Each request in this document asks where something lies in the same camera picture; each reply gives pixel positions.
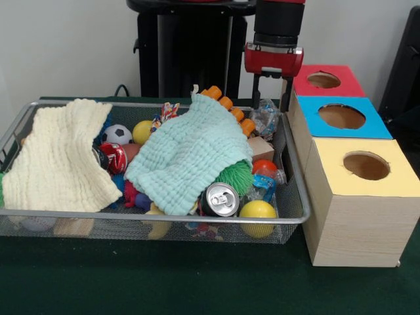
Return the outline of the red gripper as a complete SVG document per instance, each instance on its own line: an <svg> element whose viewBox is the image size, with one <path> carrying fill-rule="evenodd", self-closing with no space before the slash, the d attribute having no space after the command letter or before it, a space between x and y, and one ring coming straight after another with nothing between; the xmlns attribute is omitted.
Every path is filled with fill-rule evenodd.
<svg viewBox="0 0 420 315"><path fill-rule="evenodd" d="M303 63L302 47L269 47L264 45L245 45L245 70L253 73L253 109L259 107L261 93L259 81L264 73L281 73L283 78L280 111L287 112L293 88L293 77L299 73Z"/></svg>

